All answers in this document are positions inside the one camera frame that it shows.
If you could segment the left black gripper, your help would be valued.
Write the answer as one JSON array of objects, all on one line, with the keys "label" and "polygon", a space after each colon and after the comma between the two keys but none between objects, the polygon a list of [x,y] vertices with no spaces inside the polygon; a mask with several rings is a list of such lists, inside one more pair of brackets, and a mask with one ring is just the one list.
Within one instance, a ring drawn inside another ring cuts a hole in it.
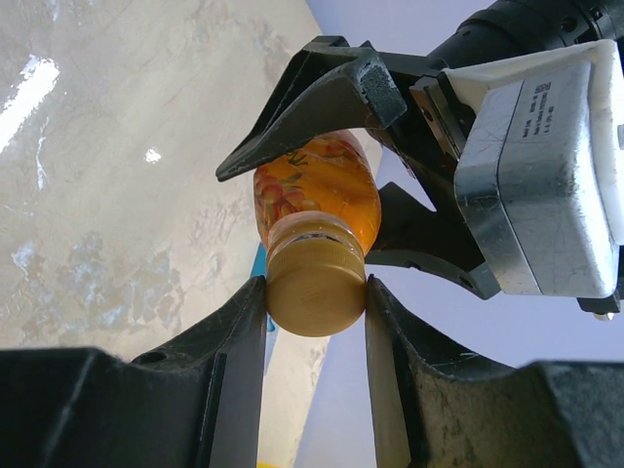
[{"label": "left black gripper", "polygon": [[433,208],[394,182],[381,187],[382,220],[366,263],[415,268],[489,299],[500,287],[462,219],[453,189],[475,112],[459,102],[445,73],[477,62],[474,47],[455,41],[423,57],[318,36],[292,57],[250,133],[215,176],[226,181],[252,171],[319,135],[385,130],[392,124],[372,135],[399,156]]}]

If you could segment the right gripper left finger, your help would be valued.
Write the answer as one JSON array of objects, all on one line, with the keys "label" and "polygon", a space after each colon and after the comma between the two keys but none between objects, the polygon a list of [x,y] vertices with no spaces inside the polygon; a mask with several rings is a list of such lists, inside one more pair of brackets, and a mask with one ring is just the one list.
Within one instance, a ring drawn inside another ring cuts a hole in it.
[{"label": "right gripper left finger", "polygon": [[1,354],[5,467],[253,467],[265,286],[126,362],[95,347]]}]

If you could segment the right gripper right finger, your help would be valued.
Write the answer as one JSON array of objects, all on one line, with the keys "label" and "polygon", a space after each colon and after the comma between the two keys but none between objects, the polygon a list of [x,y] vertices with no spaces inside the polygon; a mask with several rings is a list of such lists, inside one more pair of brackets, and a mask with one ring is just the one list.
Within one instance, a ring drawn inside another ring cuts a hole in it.
[{"label": "right gripper right finger", "polygon": [[621,364],[502,365],[412,314],[377,278],[365,329],[378,466],[622,465]]}]

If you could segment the orange bottle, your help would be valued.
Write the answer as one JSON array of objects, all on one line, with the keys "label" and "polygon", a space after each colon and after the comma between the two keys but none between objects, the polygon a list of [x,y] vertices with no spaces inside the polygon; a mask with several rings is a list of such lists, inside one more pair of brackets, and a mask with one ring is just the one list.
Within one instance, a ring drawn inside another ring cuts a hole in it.
[{"label": "orange bottle", "polygon": [[365,151],[346,130],[314,137],[253,174],[257,230],[264,245],[287,215],[320,211],[342,219],[367,253],[381,222],[381,207]]}]

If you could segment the orange cap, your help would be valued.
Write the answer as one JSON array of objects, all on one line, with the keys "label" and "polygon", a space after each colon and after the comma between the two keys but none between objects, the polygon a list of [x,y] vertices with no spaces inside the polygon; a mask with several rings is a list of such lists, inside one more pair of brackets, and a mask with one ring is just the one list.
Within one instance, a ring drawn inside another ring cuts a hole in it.
[{"label": "orange cap", "polygon": [[294,242],[269,256],[265,304],[283,330],[305,337],[343,332],[363,314],[365,264],[327,239]]}]

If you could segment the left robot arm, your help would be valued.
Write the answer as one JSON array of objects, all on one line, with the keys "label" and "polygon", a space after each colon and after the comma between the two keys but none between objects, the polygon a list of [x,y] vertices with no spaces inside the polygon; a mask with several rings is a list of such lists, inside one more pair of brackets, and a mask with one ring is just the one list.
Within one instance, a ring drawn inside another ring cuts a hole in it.
[{"label": "left robot arm", "polygon": [[454,199],[460,142],[474,112],[450,86],[458,67],[596,41],[621,40],[619,1],[497,1],[424,57],[314,38],[293,56],[243,141],[217,167],[226,181],[328,132],[363,129],[394,151],[432,202],[382,187],[382,222],[367,261],[415,267],[479,298],[499,287]]}]

